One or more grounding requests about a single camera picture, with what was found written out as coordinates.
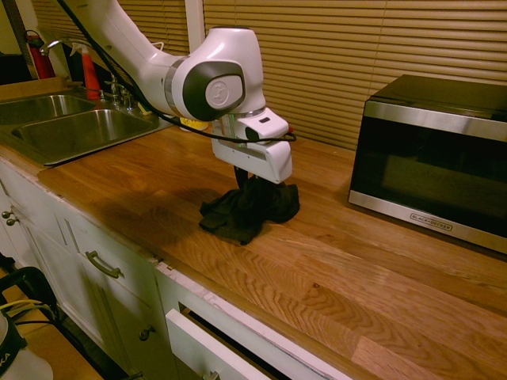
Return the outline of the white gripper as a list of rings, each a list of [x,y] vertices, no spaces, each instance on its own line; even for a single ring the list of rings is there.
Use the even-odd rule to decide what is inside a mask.
[[[288,142],[237,144],[213,139],[212,149],[218,159],[234,166],[239,188],[248,181],[248,172],[275,184],[292,175],[292,152]]]

